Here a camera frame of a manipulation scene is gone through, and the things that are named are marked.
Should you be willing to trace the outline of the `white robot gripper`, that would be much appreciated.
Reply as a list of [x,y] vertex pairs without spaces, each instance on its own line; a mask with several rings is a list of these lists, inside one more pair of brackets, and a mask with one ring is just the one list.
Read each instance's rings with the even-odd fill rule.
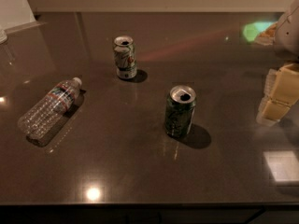
[[[299,0],[294,0],[278,20],[274,51],[285,61],[299,62]],[[264,93],[274,103],[294,105],[299,100],[299,64],[285,63],[278,70],[270,69]]]

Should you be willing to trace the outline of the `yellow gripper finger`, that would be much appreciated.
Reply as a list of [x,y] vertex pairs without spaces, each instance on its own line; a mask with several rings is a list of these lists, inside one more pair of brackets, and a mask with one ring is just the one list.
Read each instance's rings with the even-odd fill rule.
[[268,97],[264,97],[260,102],[256,121],[261,125],[271,127],[280,122],[289,110],[288,106],[273,103]]

